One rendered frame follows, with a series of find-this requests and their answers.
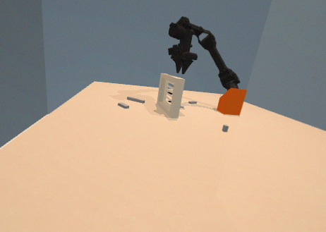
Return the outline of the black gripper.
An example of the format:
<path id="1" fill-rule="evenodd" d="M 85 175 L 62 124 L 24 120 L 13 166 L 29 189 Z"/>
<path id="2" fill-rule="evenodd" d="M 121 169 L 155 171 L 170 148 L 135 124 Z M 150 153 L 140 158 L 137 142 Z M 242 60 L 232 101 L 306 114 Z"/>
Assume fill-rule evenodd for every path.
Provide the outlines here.
<path id="1" fill-rule="evenodd" d="M 198 55 L 190 52 L 190 48 L 192 47 L 191 42 L 180 41 L 178 46 L 181 46 L 181 44 L 183 45 L 183 54 L 172 54 L 171 59 L 176 63 L 176 72 L 179 73 L 182 67 L 182 74 L 184 74 L 192 64 L 193 60 L 197 60 Z"/>

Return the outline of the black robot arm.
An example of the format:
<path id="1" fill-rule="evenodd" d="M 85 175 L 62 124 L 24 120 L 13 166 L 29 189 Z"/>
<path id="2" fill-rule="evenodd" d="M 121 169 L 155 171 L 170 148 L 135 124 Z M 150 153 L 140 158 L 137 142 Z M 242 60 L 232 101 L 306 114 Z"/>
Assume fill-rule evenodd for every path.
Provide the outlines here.
<path id="1" fill-rule="evenodd" d="M 204 47 L 204 49 L 208 50 L 211 54 L 214 62 L 216 63 L 218 69 L 219 69 L 219 78 L 220 81 L 227 89 L 227 91 L 230 88 L 236 88 L 238 89 L 238 85 L 240 83 L 239 77 L 235 72 L 232 71 L 232 69 L 227 68 L 225 62 L 223 61 L 222 57 L 220 56 L 217 48 L 216 48 L 216 40 L 215 36 L 209 31 L 203 29 L 202 26 L 197 26 L 192 23 L 190 23 L 189 19 L 187 17 L 182 16 L 177 23 L 171 23 L 169 28 L 169 36 L 179 39 L 180 41 L 192 41 L 192 36 L 195 35 L 198 38 L 199 44 Z M 199 36 L 202 33 L 209 34 L 204 39 L 200 41 Z M 168 48 L 169 55 L 172 54 L 183 54 L 183 45 L 178 46 L 177 44 L 173 45 L 172 48 Z M 179 55 L 179 54 L 177 54 Z"/>

